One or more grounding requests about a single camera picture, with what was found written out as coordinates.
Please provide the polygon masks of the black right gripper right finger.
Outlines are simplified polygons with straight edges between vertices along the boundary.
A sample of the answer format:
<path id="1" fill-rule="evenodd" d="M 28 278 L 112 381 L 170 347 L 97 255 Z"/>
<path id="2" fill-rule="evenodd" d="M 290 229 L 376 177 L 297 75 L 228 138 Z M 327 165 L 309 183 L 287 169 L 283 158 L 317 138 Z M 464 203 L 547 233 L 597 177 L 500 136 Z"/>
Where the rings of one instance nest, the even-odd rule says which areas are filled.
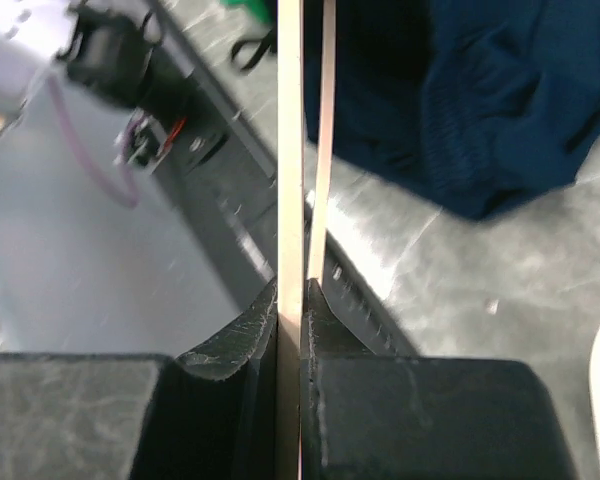
<path id="1" fill-rule="evenodd" d="M 302 358 L 372 354 L 333 313 L 315 279 L 305 284 L 300 353 Z"/>

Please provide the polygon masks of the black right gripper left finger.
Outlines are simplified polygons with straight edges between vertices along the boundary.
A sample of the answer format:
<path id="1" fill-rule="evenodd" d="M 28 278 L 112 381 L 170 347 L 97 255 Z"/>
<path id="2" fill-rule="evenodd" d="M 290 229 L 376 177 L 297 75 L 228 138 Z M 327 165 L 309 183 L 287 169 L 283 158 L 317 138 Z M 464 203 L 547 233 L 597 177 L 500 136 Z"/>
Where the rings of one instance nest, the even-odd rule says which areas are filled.
<path id="1" fill-rule="evenodd" d="M 276 332 L 277 282 L 273 279 L 238 317 L 176 361 L 197 378 L 225 381 L 275 343 Z"/>

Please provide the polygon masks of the navy blue shorts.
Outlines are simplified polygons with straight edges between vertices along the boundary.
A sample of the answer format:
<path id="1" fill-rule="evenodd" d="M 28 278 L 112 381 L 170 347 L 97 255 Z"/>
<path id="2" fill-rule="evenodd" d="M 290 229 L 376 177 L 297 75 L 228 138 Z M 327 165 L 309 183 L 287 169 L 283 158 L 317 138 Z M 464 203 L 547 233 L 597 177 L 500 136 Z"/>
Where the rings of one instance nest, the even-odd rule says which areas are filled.
<path id="1" fill-rule="evenodd" d="M 600 1 L 340 1 L 334 154 L 483 220 L 600 136 Z"/>

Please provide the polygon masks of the beige hanger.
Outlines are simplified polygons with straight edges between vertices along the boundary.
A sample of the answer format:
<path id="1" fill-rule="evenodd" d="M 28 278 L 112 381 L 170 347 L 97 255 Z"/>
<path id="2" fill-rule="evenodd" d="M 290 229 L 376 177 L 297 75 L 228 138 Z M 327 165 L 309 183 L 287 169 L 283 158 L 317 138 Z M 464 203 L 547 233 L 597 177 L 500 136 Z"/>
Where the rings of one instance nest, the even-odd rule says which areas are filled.
<path id="1" fill-rule="evenodd" d="M 323 279 L 331 179 L 336 70 L 336 4 L 323 4 L 318 162 L 311 231 L 304 231 L 304 4 L 278 4 L 278 221 L 276 467 L 298 479 L 300 339 L 306 280 Z"/>

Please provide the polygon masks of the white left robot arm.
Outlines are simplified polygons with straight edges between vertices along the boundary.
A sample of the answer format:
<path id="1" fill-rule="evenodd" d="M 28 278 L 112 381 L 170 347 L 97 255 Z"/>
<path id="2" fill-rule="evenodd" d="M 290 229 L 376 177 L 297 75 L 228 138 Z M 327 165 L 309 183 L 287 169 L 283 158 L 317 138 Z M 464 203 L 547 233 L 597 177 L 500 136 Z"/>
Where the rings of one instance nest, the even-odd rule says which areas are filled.
<path id="1" fill-rule="evenodd" d="M 47 75 L 117 109 L 148 114 L 149 61 L 162 40 L 130 1 L 0 1 L 0 121 L 17 117 Z"/>

